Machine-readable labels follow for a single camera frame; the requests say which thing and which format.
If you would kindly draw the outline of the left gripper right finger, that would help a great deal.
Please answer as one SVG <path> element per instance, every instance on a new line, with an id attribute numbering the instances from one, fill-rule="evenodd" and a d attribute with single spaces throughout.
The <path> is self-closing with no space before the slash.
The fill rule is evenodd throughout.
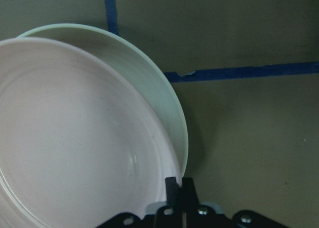
<path id="1" fill-rule="evenodd" d="M 199 205 L 195 184 L 192 178 L 183 177 L 178 190 L 178 206 L 183 210 L 194 210 Z"/>

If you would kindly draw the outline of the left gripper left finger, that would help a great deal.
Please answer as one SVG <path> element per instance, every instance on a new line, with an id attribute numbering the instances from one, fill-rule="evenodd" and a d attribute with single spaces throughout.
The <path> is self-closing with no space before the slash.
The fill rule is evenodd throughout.
<path id="1" fill-rule="evenodd" d="M 176 206 L 178 201 L 179 185 L 176 177 L 165 178 L 166 204 L 168 206 Z"/>

